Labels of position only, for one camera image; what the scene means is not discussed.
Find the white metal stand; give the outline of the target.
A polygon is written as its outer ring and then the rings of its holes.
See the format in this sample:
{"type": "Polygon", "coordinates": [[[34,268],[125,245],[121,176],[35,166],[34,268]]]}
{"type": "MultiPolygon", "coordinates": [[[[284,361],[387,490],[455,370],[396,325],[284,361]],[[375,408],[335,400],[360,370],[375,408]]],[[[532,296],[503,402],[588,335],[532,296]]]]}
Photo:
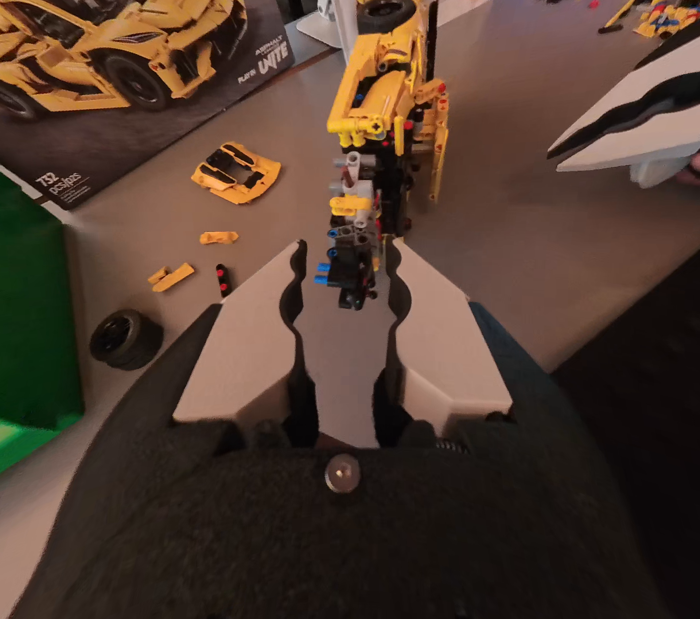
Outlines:
{"type": "Polygon", "coordinates": [[[296,28],[302,34],[327,46],[342,49],[333,0],[317,0],[316,10],[298,20],[296,28]]]}

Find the green plastic bin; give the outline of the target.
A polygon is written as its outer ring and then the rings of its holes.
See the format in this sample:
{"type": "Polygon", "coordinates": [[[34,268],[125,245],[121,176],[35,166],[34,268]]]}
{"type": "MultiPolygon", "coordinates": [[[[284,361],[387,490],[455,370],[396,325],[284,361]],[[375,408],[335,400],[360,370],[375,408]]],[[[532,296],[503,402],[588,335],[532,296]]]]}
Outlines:
{"type": "Polygon", "coordinates": [[[84,412],[64,226],[1,175],[1,472],[84,412]]]}

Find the black dimpled mat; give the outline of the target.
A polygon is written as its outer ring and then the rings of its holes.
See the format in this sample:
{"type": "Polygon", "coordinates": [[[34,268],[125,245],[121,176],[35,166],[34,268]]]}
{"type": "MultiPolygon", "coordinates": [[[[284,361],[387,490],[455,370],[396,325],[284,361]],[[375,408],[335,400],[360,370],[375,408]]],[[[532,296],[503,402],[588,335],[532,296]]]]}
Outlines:
{"type": "Polygon", "coordinates": [[[699,253],[552,373],[602,449],[675,618],[699,617],[699,253]]]}

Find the dark car set box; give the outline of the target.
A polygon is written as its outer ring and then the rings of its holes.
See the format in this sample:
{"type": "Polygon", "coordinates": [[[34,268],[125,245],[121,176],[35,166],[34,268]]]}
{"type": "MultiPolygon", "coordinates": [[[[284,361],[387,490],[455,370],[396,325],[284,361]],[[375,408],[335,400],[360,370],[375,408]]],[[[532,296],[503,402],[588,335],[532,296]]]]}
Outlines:
{"type": "Polygon", "coordinates": [[[74,208],[293,62],[276,0],[1,0],[1,165],[74,208]]]}

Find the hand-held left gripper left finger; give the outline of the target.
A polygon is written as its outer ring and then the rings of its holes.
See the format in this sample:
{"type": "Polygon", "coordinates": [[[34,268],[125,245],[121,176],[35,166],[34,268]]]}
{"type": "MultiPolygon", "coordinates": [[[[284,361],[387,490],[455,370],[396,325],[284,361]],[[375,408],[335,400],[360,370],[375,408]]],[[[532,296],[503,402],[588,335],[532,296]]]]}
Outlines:
{"type": "Polygon", "coordinates": [[[176,422],[233,422],[250,435],[270,420],[293,447],[316,444],[316,386],[294,325],[306,274],[307,243],[296,240],[222,300],[174,409],[176,422]]]}

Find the pile of small bricks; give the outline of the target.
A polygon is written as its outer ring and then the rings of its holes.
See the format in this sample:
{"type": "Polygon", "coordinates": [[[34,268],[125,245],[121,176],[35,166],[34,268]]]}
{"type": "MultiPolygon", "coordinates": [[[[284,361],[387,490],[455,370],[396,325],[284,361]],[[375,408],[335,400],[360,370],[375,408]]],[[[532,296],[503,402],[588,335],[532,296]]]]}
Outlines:
{"type": "Polygon", "coordinates": [[[634,33],[667,39],[699,19],[699,0],[652,0],[634,33]]]}

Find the yellow toy brick car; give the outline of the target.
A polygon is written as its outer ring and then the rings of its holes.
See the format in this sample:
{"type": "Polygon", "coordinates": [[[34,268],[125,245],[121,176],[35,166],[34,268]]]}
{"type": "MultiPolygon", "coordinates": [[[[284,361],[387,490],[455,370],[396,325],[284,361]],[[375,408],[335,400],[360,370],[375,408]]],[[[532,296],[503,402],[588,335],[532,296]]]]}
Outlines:
{"type": "Polygon", "coordinates": [[[410,229],[409,193],[432,157],[428,197],[438,200],[449,136],[450,96],[435,76],[440,0],[369,0],[327,122],[342,157],[334,218],[381,237],[410,229]]]}

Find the yellow brick car panel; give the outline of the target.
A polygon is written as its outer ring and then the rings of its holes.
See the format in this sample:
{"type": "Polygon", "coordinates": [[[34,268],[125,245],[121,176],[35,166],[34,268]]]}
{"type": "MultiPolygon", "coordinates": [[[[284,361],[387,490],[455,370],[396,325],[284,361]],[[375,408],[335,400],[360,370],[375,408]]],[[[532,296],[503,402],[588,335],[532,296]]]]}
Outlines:
{"type": "Polygon", "coordinates": [[[241,205],[265,194],[281,173],[281,163],[235,141],[219,145],[195,169],[191,180],[213,195],[241,205]]]}

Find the short yellow brick axle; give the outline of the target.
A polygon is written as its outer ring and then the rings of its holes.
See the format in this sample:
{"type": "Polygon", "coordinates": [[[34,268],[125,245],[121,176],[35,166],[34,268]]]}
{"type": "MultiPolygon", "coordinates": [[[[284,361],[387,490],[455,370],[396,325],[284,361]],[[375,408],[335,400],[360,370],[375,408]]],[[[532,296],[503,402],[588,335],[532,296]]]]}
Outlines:
{"type": "Polygon", "coordinates": [[[628,0],[602,27],[597,31],[599,35],[615,33],[623,29],[623,21],[636,7],[638,0],[628,0]]]}

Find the black grey brick assembly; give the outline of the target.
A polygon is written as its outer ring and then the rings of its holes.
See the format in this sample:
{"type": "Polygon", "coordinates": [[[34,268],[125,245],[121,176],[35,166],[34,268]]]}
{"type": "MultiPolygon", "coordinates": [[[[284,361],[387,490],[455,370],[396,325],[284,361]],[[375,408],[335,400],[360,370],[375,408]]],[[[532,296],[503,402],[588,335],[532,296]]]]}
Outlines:
{"type": "Polygon", "coordinates": [[[327,237],[327,260],[317,265],[314,283],[338,290],[341,309],[362,310],[377,298],[381,237],[369,222],[334,224],[327,237]]]}

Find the black toy tyre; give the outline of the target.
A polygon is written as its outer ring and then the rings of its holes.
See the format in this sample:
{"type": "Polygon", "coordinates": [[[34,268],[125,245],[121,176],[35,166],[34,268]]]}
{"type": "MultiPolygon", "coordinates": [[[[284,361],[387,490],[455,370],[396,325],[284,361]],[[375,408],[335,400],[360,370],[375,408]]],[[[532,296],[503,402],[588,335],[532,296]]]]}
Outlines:
{"type": "Polygon", "coordinates": [[[90,337],[89,351],[113,369],[135,371],[155,359],[163,340],[161,325],[135,309],[122,309],[100,322],[90,337]]]}

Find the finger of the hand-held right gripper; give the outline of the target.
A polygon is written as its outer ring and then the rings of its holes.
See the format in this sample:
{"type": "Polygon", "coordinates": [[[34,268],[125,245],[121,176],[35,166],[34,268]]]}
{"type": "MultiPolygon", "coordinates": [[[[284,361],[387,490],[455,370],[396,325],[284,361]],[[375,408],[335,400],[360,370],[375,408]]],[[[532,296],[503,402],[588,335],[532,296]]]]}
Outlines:
{"type": "Polygon", "coordinates": [[[653,116],[699,109],[699,23],[678,32],[571,125],[547,151],[548,160],[567,157],[605,134],[623,132],[653,116]]]}
{"type": "Polygon", "coordinates": [[[699,109],[653,116],[623,132],[609,133],[561,161],[558,172],[592,171],[692,156],[699,149],[699,109]]]}

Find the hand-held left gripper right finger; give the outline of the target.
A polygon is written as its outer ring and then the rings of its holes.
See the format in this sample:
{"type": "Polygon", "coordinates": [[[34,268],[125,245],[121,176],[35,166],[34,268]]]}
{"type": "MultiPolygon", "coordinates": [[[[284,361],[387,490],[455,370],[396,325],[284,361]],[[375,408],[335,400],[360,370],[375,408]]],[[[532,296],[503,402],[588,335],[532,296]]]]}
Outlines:
{"type": "Polygon", "coordinates": [[[468,296],[402,240],[386,245],[389,308],[386,363],[375,383],[373,420],[381,447],[411,422],[451,439],[464,420],[505,420],[512,397],[468,296]]]}

